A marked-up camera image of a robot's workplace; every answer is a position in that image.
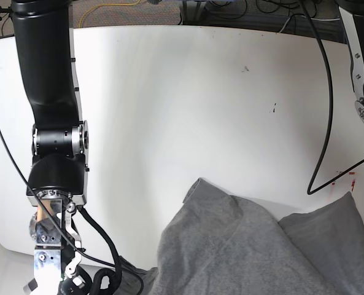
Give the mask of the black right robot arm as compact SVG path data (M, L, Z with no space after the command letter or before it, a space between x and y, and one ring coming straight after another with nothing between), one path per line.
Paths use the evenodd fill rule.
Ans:
M88 294L82 243L73 223L86 202L87 123L76 75L71 1L13 1L12 23L26 96L34 116L27 196L37 211L34 281L39 294Z

